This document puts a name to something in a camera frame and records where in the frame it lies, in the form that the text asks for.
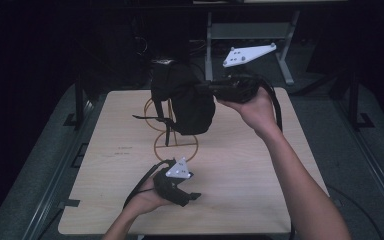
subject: metal frame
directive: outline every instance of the metal frame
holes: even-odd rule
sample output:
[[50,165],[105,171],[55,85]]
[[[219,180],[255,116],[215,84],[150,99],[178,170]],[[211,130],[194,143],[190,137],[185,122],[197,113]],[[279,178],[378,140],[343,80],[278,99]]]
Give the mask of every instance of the metal frame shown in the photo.
[[84,117],[82,117],[82,119],[84,119],[84,121],[82,121],[83,124],[79,125],[79,129],[75,131],[74,135],[71,138],[70,144],[65,149],[65,152],[61,157],[52,178],[49,181],[48,187],[46,188],[41,200],[36,206],[33,218],[30,220],[29,226],[24,232],[22,238],[23,240],[34,240],[37,239],[40,235],[40,231],[42,230],[44,221],[50,211],[50,208],[52,207],[51,204],[54,201],[55,194],[58,191],[58,187],[63,173],[65,169],[70,166],[71,160],[77,153],[75,149],[77,149],[78,146],[81,144],[81,139],[83,138],[85,132],[83,131],[83,128],[87,125],[86,123],[89,120],[89,116],[92,113],[93,108],[94,107],[90,101],[86,102],[84,109],[82,108],[81,112],[84,113]]
[[292,16],[291,22],[287,23],[226,23],[217,24],[212,22],[212,13],[208,13],[207,22],[207,54],[205,56],[205,80],[213,80],[213,65],[211,61],[212,39],[284,39],[285,46],[276,53],[276,60],[287,85],[293,85],[294,80],[286,63],[286,56],[294,36],[300,11],[297,10]]
[[346,117],[349,113],[347,114],[347,110],[345,109],[345,107],[338,101],[334,101],[334,104],[338,111],[343,112],[343,114],[339,115],[345,123],[348,131],[351,133],[351,136],[353,137],[354,141],[360,148],[361,153],[363,154],[366,160],[369,171],[372,174],[373,179],[375,180],[380,192],[384,197],[384,171],[379,165],[379,161],[376,159],[376,157],[370,150],[360,131],[355,128],[355,123],[350,121],[349,117]]

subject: black cable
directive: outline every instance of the black cable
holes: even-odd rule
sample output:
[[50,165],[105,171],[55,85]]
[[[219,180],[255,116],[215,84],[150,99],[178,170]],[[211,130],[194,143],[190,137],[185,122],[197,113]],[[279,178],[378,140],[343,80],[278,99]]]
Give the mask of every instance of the black cable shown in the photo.
[[57,217],[62,213],[62,211],[63,211],[62,209],[58,210],[58,212],[51,219],[51,221],[49,221],[48,225],[46,225],[45,229],[43,229],[42,233],[40,233],[37,240],[40,240],[43,237],[43,235],[45,235],[46,231],[48,231],[48,229],[51,227],[52,223],[55,221],[55,219],[57,219]]
[[267,81],[267,79],[264,76],[260,75],[260,77],[263,79],[263,81],[260,84],[261,87],[263,87],[267,91],[267,93],[269,94],[269,96],[272,100],[273,107],[274,107],[275,114],[276,114],[277,126],[279,127],[280,131],[283,132],[282,111],[280,109],[279,100],[277,100],[277,97],[276,97],[276,92],[274,91],[273,86],[271,86],[269,84],[269,82]]
[[291,232],[289,233],[289,240],[293,240],[295,238],[295,227],[291,221]]
[[164,163],[169,163],[170,160],[164,160],[152,166],[151,169],[142,177],[139,183],[133,188],[132,192],[127,196],[126,201],[124,202],[123,209],[127,206],[127,204],[132,200],[132,198],[139,193],[139,189],[142,187],[143,183]]
[[322,86],[323,84],[326,84],[327,82],[336,79],[337,77],[341,76],[345,72],[346,72],[345,68],[338,69],[338,70],[322,77],[321,79],[315,81],[314,83],[312,83],[312,84],[310,84],[310,85],[308,85],[308,86],[306,86],[306,87],[304,87],[304,88],[302,88],[296,92],[288,93],[288,95],[289,96],[304,96],[307,93],[310,93],[313,90],[317,89],[318,87]]
[[154,190],[154,189],[155,188],[145,189],[145,190],[137,191],[136,193],[148,192],[148,191],[151,191],[151,190]]
[[360,209],[360,211],[367,217],[367,219],[370,221],[370,223],[373,225],[374,229],[376,230],[378,236],[379,236],[379,239],[383,240],[383,235],[382,235],[382,232],[380,231],[379,227],[377,226],[377,224],[375,223],[375,221],[373,220],[372,217],[370,217],[369,213],[364,210],[363,207],[360,206],[360,204],[358,204],[354,199],[352,199],[351,197],[349,197],[347,194],[345,194],[344,192],[342,192],[341,190],[333,187],[332,185],[329,185],[329,184],[325,184],[326,187],[334,190],[335,192],[339,193],[341,196],[343,196],[344,198],[346,198],[348,201],[352,202],[358,209]]
[[87,49],[83,44],[78,41],[76,38],[73,38],[73,41],[75,41],[78,46],[83,49],[90,57],[92,57],[97,63],[101,64],[103,67],[105,67],[107,70],[112,72],[116,77],[119,77],[120,79],[123,79],[123,77],[118,73],[117,70],[115,70],[113,67],[102,61],[98,56],[94,55],[89,49]]
[[198,47],[195,47],[193,49],[189,49],[189,56],[194,56],[195,54],[198,54],[202,51],[205,51],[205,47],[207,45],[205,40],[198,40],[197,42],[201,42],[201,44]]

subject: black cord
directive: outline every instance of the black cord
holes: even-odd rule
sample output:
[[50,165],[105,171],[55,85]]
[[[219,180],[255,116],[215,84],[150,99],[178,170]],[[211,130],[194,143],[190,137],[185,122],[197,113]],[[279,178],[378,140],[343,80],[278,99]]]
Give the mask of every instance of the black cord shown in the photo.
[[142,179],[139,181],[139,183],[135,186],[135,188],[132,190],[132,192],[127,196],[126,201],[124,202],[123,209],[127,206],[127,204],[132,200],[132,198],[138,194],[140,191],[139,189],[142,187],[143,183],[164,163],[169,163],[170,160],[164,160],[162,162],[159,162],[158,164],[155,164],[152,166],[151,169],[142,177]]
[[269,94],[272,100],[273,107],[276,114],[277,126],[279,127],[280,131],[283,132],[282,111],[280,109],[279,100],[277,100],[277,97],[276,97],[276,92],[274,91],[273,86],[267,81],[267,79],[264,76],[260,75],[260,77],[263,79],[263,81],[261,82],[261,87],[263,87],[267,91],[267,93]]
[[145,189],[145,190],[141,190],[141,191],[137,191],[137,193],[143,193],[143,192],[148,192],[148,191],[151,191],[151,190],[154,190],[155,188],[150,188],[150,189]]
[[289,240],[293,240],[295,238],[295,227],[291,221],[291,232],[289,233]]
[[370,217],[369,213],[364,210],[363,207],[360,206],[360,204],[358,204],[354,199],[352,199],[351,197],[349,197],[347,194],[345,194],[344,192],[342,192],[341,190],[333,187],[332,185],[329,185],[329,184],[325,184],[326,187],[334,190],[335,192],[339,193],[341,196],[343,196],[344,198],[346,198],[348,201],[352,202],[358,209],[360,209],[360,211],[367,217],[367,219],[370,221],[370,223],[373,225],[373,227],[375,228],[378,236],[379,236],[379,239],[383,240],[383,235],[382,235],[382,232],[380,231],[379,227],[377,226],[377,224],[375,223],[375,221],[373,220],[372,217]]
[[315,81],[314,83],[312,83],[312,84],[310,84],[310,85],[308,85],[308,86],[306,86],[306,87],[304,87],[304,88],[302,88],[296,92],[288,93],[288,95],[289,96],[304,96],[307,93],[310,93],[313,90],[317,89],[318,87],[322,86],[323,84],[326,84],[327,82],[338,78],[339,76],[341,76],[345,72],[346,72],[345,68],[338,69],[338,70],[322,77],[321,79]]
[[207,45],[205,40],[198,40],[198,41],[201,42],[201,45],[199,45],[198,47],[195,47],[194,49],[189,49],[189,56],[195,56],[195,55],[198,55],[199,53],[205,51],[205,47]]
[[51,227],[52,223],[55,221],[55,219],[57,219],[57,217],[62,213],[62,211],[63,211],[62,209],[58,210],[58,212],[51,219],[51,221],[48,223],[48,225],[46,225],[45,229],[43,229],[42,233],[40,233],[40,235],[37,238],[37,240],[40,240],[43,237],[43,235],[45,235],[46,231],[48,231],[48,229]]

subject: hand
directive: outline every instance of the hand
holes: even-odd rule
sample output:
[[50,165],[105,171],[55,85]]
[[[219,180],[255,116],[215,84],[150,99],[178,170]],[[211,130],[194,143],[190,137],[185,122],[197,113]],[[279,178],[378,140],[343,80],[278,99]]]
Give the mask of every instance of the hand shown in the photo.
[[148,178],[142,187],[127,204],[126,210],[139,216],[141,214],[149,213],[157,209],[158,207],[171,204],[170,201],[163,199],[158,195],[154,189],[153,177]]
[[168,205],[171,202],[161,198],[154,189],[153,176],[148,178],[139,189],[120,215],[113,222],[111,227],[102,237],[103,240],[123,240],[132,226],[135,219],[148,212],[152,212],[160,206]]
[[262,87],[258,89],[257,95],[253,99],[244,104],[223,100],[217,101],[236,110],[244,122],[254,129],[260,137],[263,137],[262,135],[271,129],[278,129],[271,98]]

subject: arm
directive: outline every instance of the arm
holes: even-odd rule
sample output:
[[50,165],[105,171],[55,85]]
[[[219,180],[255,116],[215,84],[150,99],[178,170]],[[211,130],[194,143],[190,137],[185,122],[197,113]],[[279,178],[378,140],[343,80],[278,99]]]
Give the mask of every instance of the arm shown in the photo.
[[153,188],[154,182],[152,178],[149,178],[140,188],[141,191],[145,191],[138,193],[132,198],[105,233],[102,238],[103,240],[124,240],[130,227],[139,215],[152,212],[160,206],[170,204],[169,201],[161,198]]
[[260,88],[245,104],[219,101],[235,109],[265,142],[292,222],[303,239],[351,239],[339,211],[310,176],[276,125],[267,92]]

